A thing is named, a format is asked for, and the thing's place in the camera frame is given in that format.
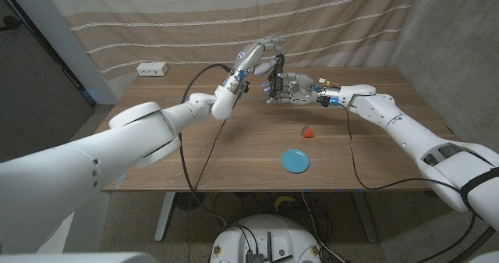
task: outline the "beige curtain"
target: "beige curtain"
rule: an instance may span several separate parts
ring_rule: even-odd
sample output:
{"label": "beige curtain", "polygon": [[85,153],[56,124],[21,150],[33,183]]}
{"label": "beige curtain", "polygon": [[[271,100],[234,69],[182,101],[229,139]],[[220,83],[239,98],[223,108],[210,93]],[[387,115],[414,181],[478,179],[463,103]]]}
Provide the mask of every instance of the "beige curtain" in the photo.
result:
{"label": "beige curtain", "polygon": [[230,64],[268,35],[291,66],[385,66],[412,0],[54,0],[106,80],[139,62]]}

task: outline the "wall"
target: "wall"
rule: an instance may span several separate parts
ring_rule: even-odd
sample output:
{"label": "wall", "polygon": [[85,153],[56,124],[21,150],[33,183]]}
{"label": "wall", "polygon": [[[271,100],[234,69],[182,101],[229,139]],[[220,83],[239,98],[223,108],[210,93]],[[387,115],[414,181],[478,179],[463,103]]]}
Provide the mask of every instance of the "wall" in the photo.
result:
{"label": "wall", "polygon": [[115,104],[118,99],[95,64],[85,54],[52,0],[16,0],[38,30],[73,71],[98,104]]}
{"label": "wall", "polygon": [[25,25],[0,31],[0,67],[0,162],[66,143],[94,113]]}
{"label": "wall", "polygon": [[499,151],[499,0],[414,0],[389,66],[463,140]]}

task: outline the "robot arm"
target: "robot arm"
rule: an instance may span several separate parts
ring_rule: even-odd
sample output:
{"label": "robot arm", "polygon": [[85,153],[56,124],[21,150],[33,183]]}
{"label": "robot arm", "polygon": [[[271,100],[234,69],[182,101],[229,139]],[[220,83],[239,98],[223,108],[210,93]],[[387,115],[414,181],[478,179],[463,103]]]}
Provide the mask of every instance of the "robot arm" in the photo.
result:
{"label": "robot arm", "polygon": [[428,182],[456,211],[473,210],[499,229],[499,155],[479,144],[446,140],[407,116],[388,94],[377,94],[369,85],[316,87],[304,74],[279,74],[285,84],[267,103],[297,105],[320,102],[341,105],[381,127],[416,163],[421,175],[450,184],[461,191]]}
{"label": "robot arm", "polygon": [[110,130],[0,164],[0,251],[36,252],[65,217],[125,171],[175,152],[179,133],[191,123],[209,113],[227,119],[248,90],[246,74],[265,51],[281,51],[276,44],[283,41],[266,37],[247,45],[214,95],[194,93],[163,110],[144,103],[115,116]]}

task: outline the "blue dish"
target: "blue dish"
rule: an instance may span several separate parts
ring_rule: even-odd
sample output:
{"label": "blue dish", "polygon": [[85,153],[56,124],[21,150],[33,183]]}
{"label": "blue dish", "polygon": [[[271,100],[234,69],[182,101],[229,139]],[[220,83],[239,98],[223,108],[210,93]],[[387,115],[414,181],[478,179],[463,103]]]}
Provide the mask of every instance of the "blue dish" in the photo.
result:
{"label": "blue dish", "polygon": [[309,167],[309,159],[302,151],[289,149],[282,153],[281,164],[289,172],[301,173]]}

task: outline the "wooden table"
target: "wooden table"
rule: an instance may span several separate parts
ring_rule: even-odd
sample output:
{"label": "wooden table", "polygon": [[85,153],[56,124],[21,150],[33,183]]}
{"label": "wooden table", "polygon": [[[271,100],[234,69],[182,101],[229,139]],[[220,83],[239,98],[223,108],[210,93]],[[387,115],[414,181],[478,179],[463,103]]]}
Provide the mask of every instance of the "wooden table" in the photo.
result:
{"label": "wooden table", "polygon": [[[441,119],[396,69],[391,68],[308,68],[285,69],[306,73],[341,85],[369,84],[377,92],[394,97],[397,106],[437,135],[456,139]],[[138,77],[98,129],[121,111],[143,102],[155,101],[162,108],[180,103],[185,86],[196,70],[170,70],[166,76]],[[206,72],[191,92],[213,94],[225,78],[220,68]],[[266,77],[250,76],[249,92],[238,101],[223,127],[202,176],[201,169],[222,121],[210,116],[182,133],[191,182],[200,177],[199,191],[335,191],[361,188],[352,167],[345,110],[324,108],[319,103],[305,106],[268,105],[261,84]],[[310,126],[314,138],[301,137]],[[411,159],[378,126],[350,114],[353,149],[360,179],[377,187],[400,179],[420,177]],[[293,174],[281,166],[281,155],[289,148],[306,153],[308,169]],[[114,190],[116,182],[106,187]],[[134,167],[119,185],[120,190],[187,191],[179,153],[146,169]],[[389,190],[429,190],[424,182],[401,183]]]}

